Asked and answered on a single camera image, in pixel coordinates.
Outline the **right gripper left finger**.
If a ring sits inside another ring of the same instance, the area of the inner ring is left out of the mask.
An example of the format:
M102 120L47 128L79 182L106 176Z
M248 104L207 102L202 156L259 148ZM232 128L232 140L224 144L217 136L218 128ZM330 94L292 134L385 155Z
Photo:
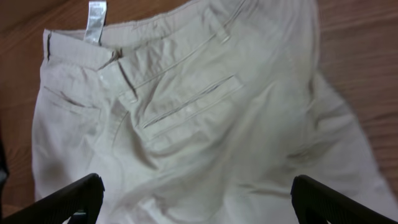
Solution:
M103 204L104 185L89 174L1 220L2 224L95 224Z

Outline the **beige shorts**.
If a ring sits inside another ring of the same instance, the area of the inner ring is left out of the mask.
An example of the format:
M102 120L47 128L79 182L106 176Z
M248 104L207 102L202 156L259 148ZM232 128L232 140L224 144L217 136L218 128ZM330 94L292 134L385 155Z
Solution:
M397 218L318 69L314 1L190 1L83 36L43 34L36 199L97 173L100 223L296 223L290 188L305 174Z

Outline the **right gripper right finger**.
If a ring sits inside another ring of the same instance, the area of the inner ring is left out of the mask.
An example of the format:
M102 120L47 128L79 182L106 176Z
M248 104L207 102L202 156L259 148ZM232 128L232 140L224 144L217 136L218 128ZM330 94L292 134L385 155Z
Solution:
M397 224L307 175L294 178L290 194L300 224Z

